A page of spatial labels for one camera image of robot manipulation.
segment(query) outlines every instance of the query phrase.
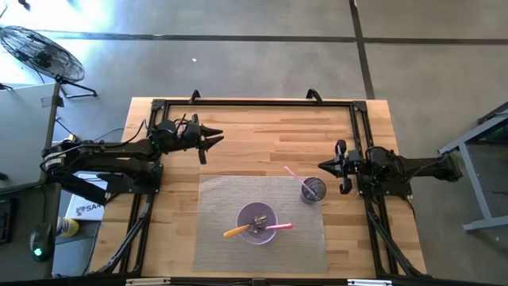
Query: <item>wooden table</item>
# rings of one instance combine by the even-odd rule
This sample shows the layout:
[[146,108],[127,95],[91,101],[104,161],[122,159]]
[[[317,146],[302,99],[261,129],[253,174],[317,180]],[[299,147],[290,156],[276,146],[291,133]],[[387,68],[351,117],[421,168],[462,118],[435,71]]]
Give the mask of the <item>wooden table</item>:
[[[135,134],[143,119],[148,120],[152,100],[153,98],[133,98],[123,140]],[[387,101],[368,100],[367,105],[375,145],[397,152]],[[348,147],[353,149],[347,108],[172,106],[170,119],[180,118],[183,113],[187,113],[187,117],[197,113],[201,123],[224,130],[225,139],[207,153],[208,164],[205,165],[199,164],[195,149],[163,155],[164,177],[153,207],[143,276],[375,276],[363,199],[357,195],[356,189],[348,195],[340,195],[340,181],[318,168],[318,163],[335,156],[333,148],[337,139],[345,139]],[[328,273],[295,275],[193,272],[199,176],[288,176],[283,169],[284,165],[300,176],[316,176],[326,183],[328,193],[322,201],[322,213]],[[120,245],[125,236],[132,201],[132,195],[124,194],[106,206],[91,270],[104,265]],[[414,266],[425,272],[418,232],[408,204],[400,198],[389,196],[387,209],[394,240]],[[137,251],[137,243],[134,242],[133,245],[131,261],[134,261]],[[383,243],[379,245],[382,248],[383,265],[387,269],[386,250]]]

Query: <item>orange utensil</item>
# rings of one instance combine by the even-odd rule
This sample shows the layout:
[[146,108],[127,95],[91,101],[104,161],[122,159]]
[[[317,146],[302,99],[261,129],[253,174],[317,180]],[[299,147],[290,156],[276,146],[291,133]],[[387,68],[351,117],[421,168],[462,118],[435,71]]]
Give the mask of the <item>orange utensil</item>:
[[237,235],[237,234],[239,234],[242,231],[246,231],[247,229],[248,229],[248,225],[238,226],[234,230],[228,230],[228,231],[224,232],[224,237],[225,238],[231,238],[232,236]]

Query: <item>purple bowl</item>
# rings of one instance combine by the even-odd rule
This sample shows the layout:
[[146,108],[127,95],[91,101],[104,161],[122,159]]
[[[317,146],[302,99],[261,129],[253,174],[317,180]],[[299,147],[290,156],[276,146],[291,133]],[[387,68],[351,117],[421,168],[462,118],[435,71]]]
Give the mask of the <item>purple bowl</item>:
[[[277,215],[273,209],[266,203],[250,203],[243,207],[238,213],[237,227],[252,223],[256,216],[266,215],[267,222],[265,226],[273,226],[278,223]],[[252,231],[242,231],[240,236],[248,243],[253,245],[262,245],[268,243],[275,236],[276,230],[261,230],[258,233]]]

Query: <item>metal bracket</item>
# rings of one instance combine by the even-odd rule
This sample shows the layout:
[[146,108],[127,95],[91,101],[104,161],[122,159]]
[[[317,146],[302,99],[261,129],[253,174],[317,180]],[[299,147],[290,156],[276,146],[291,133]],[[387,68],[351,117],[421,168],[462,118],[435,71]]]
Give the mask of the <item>metal bracket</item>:
[[353,106],[361,112],[367,112],[367,103],[365,101],[354,101]]
[[58,107],[64,107],[64,100],[59,96],[55,98],[55,103]]
[[152,111],[159,110],[160,108],[162,108],[162,106],[164,106],[165,103],[166,103],[166,100],[164,100],[164,99],[153,99]]
[[198,90],[194,90],[194,92],[192,93],[192,96],[190,97],[190,100],[189,100],[189,104],[194,104],[194,101],[196,100],[196,98],[200,98],[201,95],[199,94],[199,91]]
[[316,99],[316,102],[318,104],[323,104],[323,99],[321,99],[321,96],[318,94],[318,92],[313,89],[313,88],[310,88],[308,91],[307,91],[307,96],[305,97],[306,99]]

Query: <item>computer mouse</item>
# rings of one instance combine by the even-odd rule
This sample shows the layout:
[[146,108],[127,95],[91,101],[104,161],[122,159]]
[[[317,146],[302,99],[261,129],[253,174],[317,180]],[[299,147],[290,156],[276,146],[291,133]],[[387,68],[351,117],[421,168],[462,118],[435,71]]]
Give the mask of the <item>computer mouse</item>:
[[55,249],[55,235],[52,224],[39,223],[30,234],[30,252],[35,261],[46,261]]

